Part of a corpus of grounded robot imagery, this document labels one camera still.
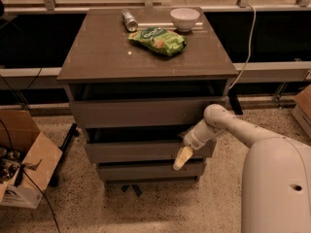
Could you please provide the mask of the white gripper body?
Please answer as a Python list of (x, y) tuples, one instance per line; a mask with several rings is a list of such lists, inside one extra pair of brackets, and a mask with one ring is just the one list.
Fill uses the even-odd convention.
[(184, 145), (192, 150), (200, 150), (206, 144), (206, 140), (199, 131), (190, 130), (184, 137)]

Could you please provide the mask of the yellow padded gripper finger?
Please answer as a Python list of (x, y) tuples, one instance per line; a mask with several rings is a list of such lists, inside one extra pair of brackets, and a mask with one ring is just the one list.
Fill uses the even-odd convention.
[(178, 171), (186, 164), (186, 162), (192, 157), (193, 149), (190, 147), (182, 147), (179, 149), (176, 159), (173, 164), (173, 169)]

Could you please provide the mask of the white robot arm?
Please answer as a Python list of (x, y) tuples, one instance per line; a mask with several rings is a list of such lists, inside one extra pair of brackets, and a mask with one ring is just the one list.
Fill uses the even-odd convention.
[(184, 136), (173, 168), (228, 132), (248, 148), (242, 174), (241, 233), (311, 233), (311, 147), (212, 104)]

